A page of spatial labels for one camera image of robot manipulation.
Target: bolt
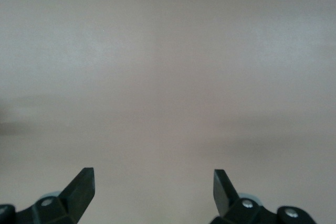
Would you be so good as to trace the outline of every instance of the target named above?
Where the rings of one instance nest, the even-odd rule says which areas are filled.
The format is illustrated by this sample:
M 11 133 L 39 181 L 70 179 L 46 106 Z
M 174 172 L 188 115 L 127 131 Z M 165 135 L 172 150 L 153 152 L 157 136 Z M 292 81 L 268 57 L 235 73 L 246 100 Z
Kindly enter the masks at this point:
M 7 208 L 8 208 L 7 206 L 0 208 L 0 215 L 2 215 L 7 210 Z
M 244 199 L 243 200 L 243 206 L 246 208 L 252 208 L 253 207 L 253 203 L 252 201 L 248 200 L 248 199 Z
M 285 210 L 285 213 L 292 218 L 298 218 L 299 217 L 298 213 L 292 208 L 287 208 Z
M 46 207 L 52 203 L 53 199 L 45 199 L 42 201 L 41 206 Z

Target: screw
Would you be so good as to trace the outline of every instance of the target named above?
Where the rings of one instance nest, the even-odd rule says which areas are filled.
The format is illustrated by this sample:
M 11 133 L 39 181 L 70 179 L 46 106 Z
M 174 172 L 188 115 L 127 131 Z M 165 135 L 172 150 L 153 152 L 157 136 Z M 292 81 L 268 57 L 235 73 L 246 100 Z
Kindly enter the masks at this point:
M 3 208 L 0 208 L 0 215 L 2 215 L 6 210 L 7 210 L 8 207 L 3 207 Z
M 292 208 L 287 208 L 285 210 L 285 213 L 292 218 L 298 218 L 299 217 L 298 213 Z
M 46 207 L 52 203 L 53 199 L 45 199 L 42 201 L 41 206 Z
M 243 206 L 246 208 L 252 208 L 253 207 L 253 203 L 252 201 L 248 200 L 248 199 L 244 199 L 243 200 Z

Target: beige surface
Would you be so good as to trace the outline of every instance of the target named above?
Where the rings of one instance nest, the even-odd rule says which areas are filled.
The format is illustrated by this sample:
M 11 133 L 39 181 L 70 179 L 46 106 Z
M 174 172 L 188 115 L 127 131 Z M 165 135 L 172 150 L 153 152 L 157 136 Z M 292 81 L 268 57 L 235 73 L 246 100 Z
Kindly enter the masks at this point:
M 204 224 L 223 168 L 335 223 L 335 50 L 335 0 L 0 0 L 0 201 L 93 166 L 81 224 Z

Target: white surface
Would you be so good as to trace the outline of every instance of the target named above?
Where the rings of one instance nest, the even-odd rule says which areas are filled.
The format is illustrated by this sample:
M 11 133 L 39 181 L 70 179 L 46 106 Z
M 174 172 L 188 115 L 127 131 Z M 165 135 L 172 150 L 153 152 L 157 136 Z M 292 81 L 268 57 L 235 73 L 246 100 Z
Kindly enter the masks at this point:
M 335 223 L 335 0 L 0 0 L 0 201 L 95 168 L 86 223 L 209 223 L 213 169 Z

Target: black object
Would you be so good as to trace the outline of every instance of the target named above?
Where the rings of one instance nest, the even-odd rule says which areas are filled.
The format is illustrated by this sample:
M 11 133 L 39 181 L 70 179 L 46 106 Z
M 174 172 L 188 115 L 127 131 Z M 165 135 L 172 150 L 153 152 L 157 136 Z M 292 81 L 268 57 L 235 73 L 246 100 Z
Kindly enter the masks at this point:
M 219 216 L 211 224 L 316 224 L 300 208 L 283 206 L 274 214 L 252 199 L 240 198 L 224 170 L 215 170 L 214 199 Z
M 84 168 L 57 197 L 38 200 L 15 212 L 13 205 L 0 205 L 0 224 L 76 224 L 95 195 L 93 168 Z

